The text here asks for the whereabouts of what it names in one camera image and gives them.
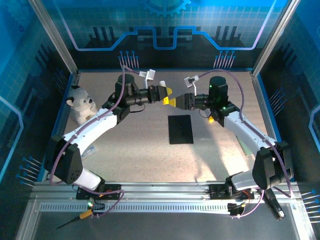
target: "speckled tabletop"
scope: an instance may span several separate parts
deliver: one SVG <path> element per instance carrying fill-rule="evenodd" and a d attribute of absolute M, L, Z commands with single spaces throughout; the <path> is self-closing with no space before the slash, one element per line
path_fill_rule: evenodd
<path fill-rule="evenodd" d="M 157 71 L 154 85 L 165 81 L 172 88 L 173 97 L 192 92 L 184 78 L 203 71 Z M 115 90 L 118 72 L 81 73 L 79 85 L 85 88 L 100 107 Z M 234 73 L 242 84 L 245 95 L 244 114 L 263 132 L 263 117 L 248 72 Z M 197 83 L 197 92 L 208 93 L 209 79 L 227 79 L 229 100 L 240 107 L 238 85 L 226 73 L 212 73 Z M 134 75 L 138 87 L 143 78 Z M 169 144 L 168 116 L 190 115 L 194 144 Z M 77 128 L 69 117 L 65 133 Z M 92 144 L 96 152 L 83 160 L 88 170 L 115 182 L 206 182 L 224 181 L 226 177 L 253 167 L 254 157 L 244 153 L 236 136 L 217 122 L 209 123 L 198 111 L 183 111 L 162 102 L 147 104 L 145 111 L 131 113 Z"/>

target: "gear graphic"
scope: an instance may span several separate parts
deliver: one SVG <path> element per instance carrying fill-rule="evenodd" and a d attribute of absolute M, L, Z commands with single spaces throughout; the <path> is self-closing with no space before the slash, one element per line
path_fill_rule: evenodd
<path fill-rule="evenodd" d="M 191 4 L 190 0 L 141 0 L 145 10 L 149 10 L 150 14 L 159 16 L 171 16 L 180 14 L 181 10 L 186 9 L 187 4 Z"/>

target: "white connector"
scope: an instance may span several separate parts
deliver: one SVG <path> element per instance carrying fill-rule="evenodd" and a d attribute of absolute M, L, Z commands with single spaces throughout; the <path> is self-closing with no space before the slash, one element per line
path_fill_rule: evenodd
<path fill-rule="evenodd" d="M 193 77 L 188 76 L 184 79 L 185 85 L 188 89 L 191 88 L 192 86 L 194 87 L 194 95 L 195 96 L 197 96 L 197 88 L 196 88 L 195 82 L 198 80 L 199 80 L 198 75 L 195 75 Z"/>
<path fill-rule="evenodd" d="M 144 87 L 145 89 L 148 89 L 148 80 L 153 81 L 155 77 L 155 70 L 149 69 L 149 71 L 140 71 L 139 76 L 144 77 Z"/>

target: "screwdriver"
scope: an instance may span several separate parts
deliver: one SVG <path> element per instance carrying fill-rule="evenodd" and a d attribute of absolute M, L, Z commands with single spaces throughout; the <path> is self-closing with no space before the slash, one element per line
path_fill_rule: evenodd
<path fill-rule="evenodd" d="M 68 221 L 67 223 L 65 223 L 65 224 L 63 224 L 63 225 L 61 225 L 61 226 L 57 227 L 56 229 L 60 229 L 60 228 L 62 228 L 62 227 L 64 227 L 64 226 L 66 226 L 66 225 L 68 225 L 68 224 L 70 224 L 70 223 L 73 223 L 73 222 L 79 221 L 79 220 L 81 220 L 81 219 L 85 219 L 85 218 L 87 218 L 87 217 L 91 216 L 92 214 L 93 214 L 92 209 L 89 209 L 89 210 L 87 210 L 87 211 L 85 211 L 85 212 L 81 213 L 79 216 L 75 217 L 75 218 L 74 218 L 74 219 L 72 219 L 71 221 Z"/>

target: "white stuffed animal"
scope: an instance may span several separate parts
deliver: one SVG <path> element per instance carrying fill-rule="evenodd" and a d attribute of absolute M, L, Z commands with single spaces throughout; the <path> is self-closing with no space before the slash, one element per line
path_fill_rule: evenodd
<path fill-rule="evenodd" d="M 71 107 L 71 113 L 79 125 L 84 124 L 88 118 L 97 112 L 96 103 L 90 98 L 87 91 L 78 85 L 72 85 L 66 100 Z"/>

